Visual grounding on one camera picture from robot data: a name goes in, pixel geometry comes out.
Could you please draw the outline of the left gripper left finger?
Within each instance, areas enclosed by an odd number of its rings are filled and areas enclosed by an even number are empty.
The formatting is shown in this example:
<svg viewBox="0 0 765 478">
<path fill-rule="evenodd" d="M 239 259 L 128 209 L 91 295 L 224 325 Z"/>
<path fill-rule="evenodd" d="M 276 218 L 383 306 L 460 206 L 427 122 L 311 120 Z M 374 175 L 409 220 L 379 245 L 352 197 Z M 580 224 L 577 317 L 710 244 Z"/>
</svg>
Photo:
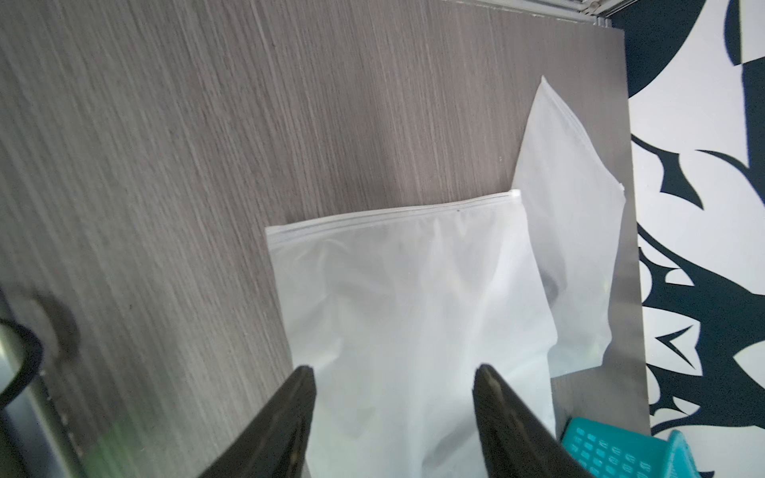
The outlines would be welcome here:
<svg viewBox="0 0 765 478">
<path fill-rule="evenodd" d="M 203 477 L 303 475 L 317 397 L 314 370 L 298 366 Z"/>
</svg>

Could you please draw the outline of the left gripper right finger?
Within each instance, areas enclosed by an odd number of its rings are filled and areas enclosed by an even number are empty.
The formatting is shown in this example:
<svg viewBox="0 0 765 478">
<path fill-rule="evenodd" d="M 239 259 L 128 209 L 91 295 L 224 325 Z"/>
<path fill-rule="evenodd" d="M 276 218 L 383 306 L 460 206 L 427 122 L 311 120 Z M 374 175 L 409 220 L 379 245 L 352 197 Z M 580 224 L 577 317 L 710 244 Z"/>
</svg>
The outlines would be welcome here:
<svg viewBox="0 0 765 478">
<path fill-rule="evenodd" d="M 487 474 L 589 477 L 490 364 L 475 372 L 473 404 Z"/>
</svg>

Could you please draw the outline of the teal plastic basket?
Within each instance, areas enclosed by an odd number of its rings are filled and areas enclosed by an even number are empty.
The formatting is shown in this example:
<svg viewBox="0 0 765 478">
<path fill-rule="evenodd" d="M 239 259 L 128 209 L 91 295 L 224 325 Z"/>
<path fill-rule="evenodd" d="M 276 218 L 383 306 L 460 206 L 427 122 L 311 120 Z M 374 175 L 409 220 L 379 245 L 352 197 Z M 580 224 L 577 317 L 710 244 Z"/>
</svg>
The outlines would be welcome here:
<svg viewBox="0 0 765 478">
<path fill-rule="evenodd" d="M 575 417 L 565 429 L 562 445 L 595 477 L 701 478 L 679 431 L 661 439 Z"/>
</svg>

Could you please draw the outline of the translucent zip-top bag bottom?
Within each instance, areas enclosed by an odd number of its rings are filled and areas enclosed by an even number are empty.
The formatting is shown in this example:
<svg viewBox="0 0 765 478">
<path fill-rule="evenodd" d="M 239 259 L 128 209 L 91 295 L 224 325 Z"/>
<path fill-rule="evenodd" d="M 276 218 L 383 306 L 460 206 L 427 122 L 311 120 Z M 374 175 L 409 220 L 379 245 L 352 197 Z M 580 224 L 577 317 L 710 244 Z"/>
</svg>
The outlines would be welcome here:
<svg viewBox="0 0 765 478">
<path fill-rule="evenodd" d="M 266 229 L 292 361 L 315 373 L 315 477 L 482 477 L 476 370 L 548 431 L 557 331 L 516 190 Z"/>
</svg>

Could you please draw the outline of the translucent zip-top bag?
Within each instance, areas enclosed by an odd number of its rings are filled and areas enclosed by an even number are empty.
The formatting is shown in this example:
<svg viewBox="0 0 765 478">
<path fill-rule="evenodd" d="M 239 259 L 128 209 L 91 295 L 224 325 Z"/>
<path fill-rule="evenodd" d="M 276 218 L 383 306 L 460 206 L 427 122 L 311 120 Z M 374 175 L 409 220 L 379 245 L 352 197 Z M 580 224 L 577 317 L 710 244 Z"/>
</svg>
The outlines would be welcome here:
<svg viewBox="0 0 765 478">
<path fill-rule="evenodd" d="M 548 431 L 557 331 L 516 190 L 266 229 L 292 361 L 315 373 L 315 477 L 482 477 L 476 370 Z"/>
<path fill-rule="evenodd" d="M 521 193 L 557 329 L 550 374 L 559 378 L 597 368 L 612 341 L 609 306 L 625 187 L 546 80 L 532 103 L 512 186 Z"/>
</svg>

